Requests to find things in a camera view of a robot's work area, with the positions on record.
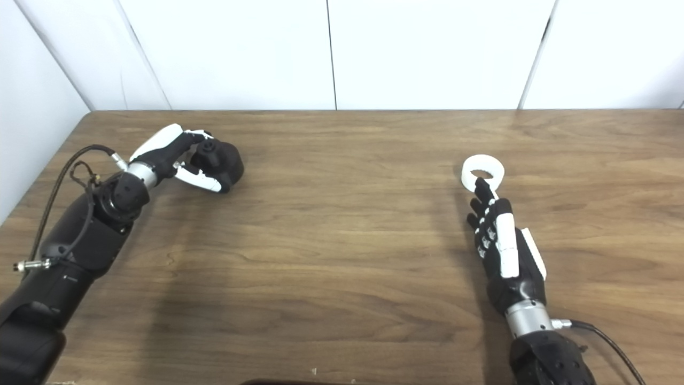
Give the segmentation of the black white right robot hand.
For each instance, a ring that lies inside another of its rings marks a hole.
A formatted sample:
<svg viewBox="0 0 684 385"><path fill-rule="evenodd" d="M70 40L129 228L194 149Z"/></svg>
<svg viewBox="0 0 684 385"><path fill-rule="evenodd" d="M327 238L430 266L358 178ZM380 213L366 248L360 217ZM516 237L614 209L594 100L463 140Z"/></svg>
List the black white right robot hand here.
<svg viewBox="0 0 684 385"><path fill-rule="evenodd" d="M517 227L511 201L498 197L483 178L476 178L474 195L467 222L485 270L489 302L501 314L526 300L545 304L546 268L530 232Z"/></svg>

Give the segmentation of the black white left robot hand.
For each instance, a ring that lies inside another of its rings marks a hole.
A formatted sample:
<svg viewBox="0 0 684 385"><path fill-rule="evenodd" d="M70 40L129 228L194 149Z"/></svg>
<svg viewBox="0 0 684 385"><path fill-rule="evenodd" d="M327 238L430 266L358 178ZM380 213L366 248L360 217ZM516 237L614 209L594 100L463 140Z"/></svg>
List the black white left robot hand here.
<svg viewBox="0 0 684 385"><path fill-rule="evenodd" d="M205 130L185 130L171 124L147 139L130 156L124 170L147 188L165 179L227 194L244 175L236 146L219 141Z"/></svg>

